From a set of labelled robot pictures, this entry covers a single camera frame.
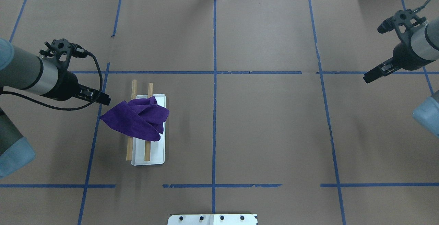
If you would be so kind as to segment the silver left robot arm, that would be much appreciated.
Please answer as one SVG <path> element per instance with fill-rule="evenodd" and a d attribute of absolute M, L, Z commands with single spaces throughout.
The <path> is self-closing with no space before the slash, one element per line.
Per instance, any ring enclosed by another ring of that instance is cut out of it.
<path fill-rule="evenodd" d="M 54 39 L 45 42 L 46 50 L 40 50 L 34 55 L 21 49 L 5 39 L 1 39 L 1 72 L 0 84 L 2 95 L 22 97 L 38 105 L 60 111 L 77 111 L 99 103 L 108 106 L 111 103 L 109 95 L 103 92 L 103 75 L 97 58 L 93 53 L 78 44 L 66 39 Z M 71 58 L 91 57 L 97 68 L 100 79 L 99 89 L 81 85 L 75 74 L 68 70 Z M 85 105 L 76 108 L 61 108 L 40 102 L 16 92 L 6 92 L 8 86 L 52 100 L 65 101 L 72 97 L 84 100 Z M 0 176 L 5 178 L 35 159 L 35 152 L 14 125 L 5 111 L 0 116 Z"/>

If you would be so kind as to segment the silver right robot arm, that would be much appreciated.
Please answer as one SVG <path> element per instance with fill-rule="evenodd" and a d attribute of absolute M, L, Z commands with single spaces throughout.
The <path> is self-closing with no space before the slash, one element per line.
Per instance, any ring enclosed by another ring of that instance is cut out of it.
<path fill-rule="evenodd" d="M 403 32 L 400 31 L 401 24 L 402 22 L 396 22 L 393 25 L 400 43 L 394 47 L 392 57 L 368 71 L 363 77 L 366 83 L 400 69 L 415 71 L 438 60 L 438 18 L 427 23 L 409 24 Z M 412 117 L 436 137 L 439 134 L 438 106 L 438 92 L 435 92 L 412 112 Z"/>

